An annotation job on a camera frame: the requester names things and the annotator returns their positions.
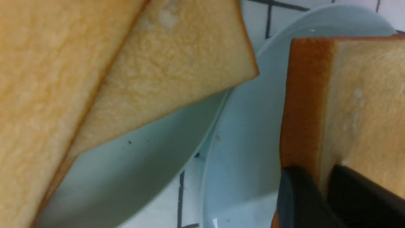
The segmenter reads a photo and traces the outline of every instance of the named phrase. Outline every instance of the white bread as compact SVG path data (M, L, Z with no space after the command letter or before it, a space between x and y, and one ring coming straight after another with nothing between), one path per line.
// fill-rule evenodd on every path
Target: white bread
M342 164L405 198L404 60L403 36L294 39L281 166L303 168L326 194Z
M66 164L185 105L259 74L236 0L152 0L132 28Z
M0 227L32 224L138 5L0 2Z

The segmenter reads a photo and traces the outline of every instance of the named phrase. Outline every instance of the bread crust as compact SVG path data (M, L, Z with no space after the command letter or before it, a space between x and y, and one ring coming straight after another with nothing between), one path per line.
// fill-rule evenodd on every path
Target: bread crust
M337 41L392 41L390 37L330 37L293 39L290 48L286 101L280 135L281 168L299 166L318 185L329 81ZM275 212L272 228L279 227Z

